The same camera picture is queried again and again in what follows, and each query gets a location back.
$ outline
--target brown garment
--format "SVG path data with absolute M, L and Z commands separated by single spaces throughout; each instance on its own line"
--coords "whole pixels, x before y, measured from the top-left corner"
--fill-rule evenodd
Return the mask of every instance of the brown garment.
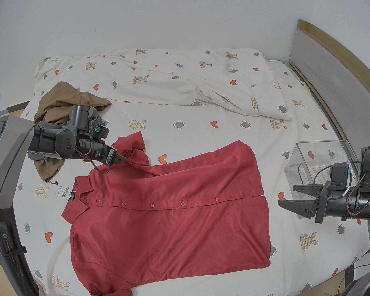
M 98 111 L 102 111 L 111 104 L 108 100 L 99 98 L 87 91 L 79 92 L 69 83 L 61 81 L 42 97 L 34 121 L 35 123 L 43 121 L 52 124 L 64 124 L 69 120 L 69 113 L 74 105 L 92 106 Z M 34 163 L 40 178 L 46 181 L 51 180 L 59 172 L 64 160 L 37 160 Z

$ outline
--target wall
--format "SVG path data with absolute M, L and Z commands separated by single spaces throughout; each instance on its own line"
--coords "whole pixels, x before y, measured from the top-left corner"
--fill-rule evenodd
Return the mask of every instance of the wall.
M 311 23 L 347 47 L 370 68 L 369 0 L 317 0 Z
M 10 106 L 33 97 L 45 57 L 119 48 L 257 48 L 287 60 L 299 19 L 314 0 L 1 0 L 0 95 Z

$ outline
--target red shirt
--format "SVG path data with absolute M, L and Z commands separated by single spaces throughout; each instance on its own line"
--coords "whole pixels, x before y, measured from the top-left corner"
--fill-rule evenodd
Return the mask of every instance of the red shirt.
M 62 214 L 72 224 L 73 268 L 91 295 L 270 265 L 268 205 L 248 145 L 155 166 L 140 132 L 113 145 L 126 162 L 77 177 Z

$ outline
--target clear plastic bin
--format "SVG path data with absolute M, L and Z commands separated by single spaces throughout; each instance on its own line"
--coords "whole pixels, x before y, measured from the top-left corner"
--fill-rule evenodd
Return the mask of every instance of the clear plastic bin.
M 347 161 L 356 159 L 351 146 L 345 140 L 298 142 L 284 169 L 293 199 L 314 199 L 313 196 L 293 191 L 293 185 L 313 184 L 315 175 L 321 169 Z M 315 183 L 325 184 L 327 180 L 330 180 L 329 169 L 321 172 Z

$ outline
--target mattress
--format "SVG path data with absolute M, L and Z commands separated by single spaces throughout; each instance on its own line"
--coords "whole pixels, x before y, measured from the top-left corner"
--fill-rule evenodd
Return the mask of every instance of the mattress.
M 161 64 L 150 58 L 151 50 L 141 50 L 136 55 L 137 51 L 74 57 L 71 69 L 68 69 L 73 61 L 71 57 L 43 60 L 35 75 L 35 97 L 22 117 L 32 120 L 42 95 L 56 82 L 67 81 L 81 91 L 89 91 L 112 101 L 111 106 L 100 112 L 110 129 L 107 144 L 140 130 L 145 141 L 145 153 L 152 165 L 194 157 L 237 140 L 248 144 L 256 155 L 269 204 L 271 266 L 150 283 L 133 288 L 134 295 L 296 295 L 334 276 L 369 249 L 365 222 L 355 219 L 342 222 L 339 218 L 330 217 L 323 224 L 316 224 L 313 219 L 299 219 L 296 214 L 278 207 L 279 198 L 292 198 L 284 167 L 296 142 L 337 139 L 305 83 L 299 81 L 287 66 L 280 61 L 265 60 L 255 50 L 234 50 L 237 56 L 234 56 L 232 49 L 181 51 L 179 59 L 186 60 L 178 64 L 184 66 L 187 61 L 199 67 L 188 70 L 173 62 L 176 51 L 156 50 L 158 59 L 162 58 L 161 64 L 166 58 L 171 57 L 172 60 L 161 69 L 162 78 L 156 83 L 146 84 Z M 251 59 L 255 57 L 263 59 L 257 61 L 258 70 L 265 72 L 263 75 L 253 70 L 255 67 L 243 71 L 243 68 L 253 66 Z M 94 64 L 105 63 L 104 58 L 108 58 L 106 66 L 99 68 L 99 64 Z M 120 76 L 113 70 L 117 65 L 112 65 L 114 61 L 125 65 Z M 83 69 L 72 74 L 72 69 L 77 69 L 79 65 Z M 207 74 L 200 72 L 206 68 Z M 149 70 L 149 78 L 144 78 Z M 137 95 L 132 85 L 118 79 L 126 76 L 130 77 L 132 85 L 132 79 L 140 76 L 137 85 L 143 84 L 146 89 Z M 184 81 L 188 82 L 168 91 L 167 83 L 179 79 L 172 76 L 186 78 Z M 233 80 L 244 85 L 239 93 L 234 93 L 228 85 Z M 265 90 L 261 87 L 254 91 L 250 88 L 256 84 L 254 80 L 258 80 L 257 85 L 272 85 L 273 88 Z M 124 86 L 117 91 L 118 85 Z M 89 163 L 68 159 L 53 179 L 58 185 L 53 185 L 44 183 L 38 177 L 32 160 L 24 160 L 14 197 L 16 222 L 21 242 L 27 247 L 26 259 L 30 269 L 49 294 L 89 295 L 73 271 L 70 224 L 61 217 L 61 213 L 74 178 L 88 175 L 91 169 Z M 301 235 L 307 235 L 312 242 L 308 248 L 301 244 Z

